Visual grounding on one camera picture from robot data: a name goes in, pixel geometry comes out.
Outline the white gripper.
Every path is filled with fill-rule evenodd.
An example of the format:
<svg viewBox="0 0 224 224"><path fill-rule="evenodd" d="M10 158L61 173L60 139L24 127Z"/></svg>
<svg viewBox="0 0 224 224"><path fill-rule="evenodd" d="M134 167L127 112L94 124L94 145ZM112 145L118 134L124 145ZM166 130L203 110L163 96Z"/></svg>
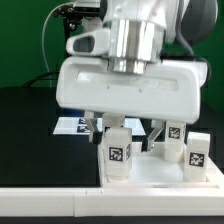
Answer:
<svg viewBox="0 0 224 224"><path fill-rule="evenodd" d="M123 74L110 72L104 59L69 57L60 70L56 100L62 108L86 110L89 142L95 145L101 143L102 133L93 112L157 119L142 141L142 151L152 151L164 121L198 120L200 69L199 64L165 60L148 65L142 75Z"/></svg>

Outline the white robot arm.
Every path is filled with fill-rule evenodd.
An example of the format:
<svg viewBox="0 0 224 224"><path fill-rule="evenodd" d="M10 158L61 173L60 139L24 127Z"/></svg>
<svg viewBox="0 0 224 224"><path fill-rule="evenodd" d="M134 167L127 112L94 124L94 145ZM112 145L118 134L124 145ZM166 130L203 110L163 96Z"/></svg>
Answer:
<svg viewBox="0 0 224 224"><path fill-rule="evenodd" d="M100 0L100 23L66 43L56 99L63 108L154 121L145 150L171 121L199 118L211 74L194 45L214 29L217 0Z"/></svg>

